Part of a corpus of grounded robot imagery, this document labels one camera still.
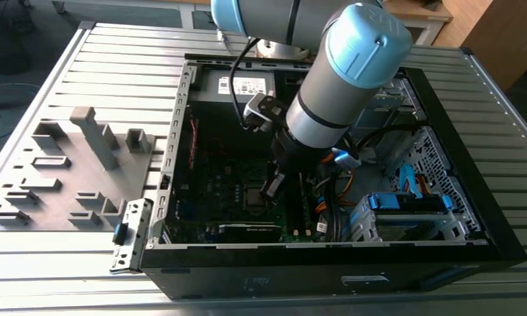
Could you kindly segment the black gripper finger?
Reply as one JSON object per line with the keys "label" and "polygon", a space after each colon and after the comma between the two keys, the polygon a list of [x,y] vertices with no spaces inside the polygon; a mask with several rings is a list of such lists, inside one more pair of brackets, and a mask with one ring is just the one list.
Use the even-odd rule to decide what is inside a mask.
{"label": "black gripper finger", "polygon": [[271,176],[268,176],[261,187],[261,196],[265,199],[275,199],[276,194],[280,191],[284,178],[284,174],[277,171]]}

